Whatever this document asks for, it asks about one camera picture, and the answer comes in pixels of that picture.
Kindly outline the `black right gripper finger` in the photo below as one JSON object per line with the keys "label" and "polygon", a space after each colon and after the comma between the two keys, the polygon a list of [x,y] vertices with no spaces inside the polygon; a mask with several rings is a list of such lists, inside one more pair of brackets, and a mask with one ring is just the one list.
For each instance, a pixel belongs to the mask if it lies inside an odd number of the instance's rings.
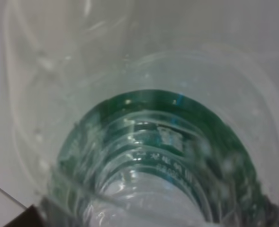
{"label": "black right gripper finger", "polygon": [[35,206],[30,206],[4,227],[45,227],[45,223]]}

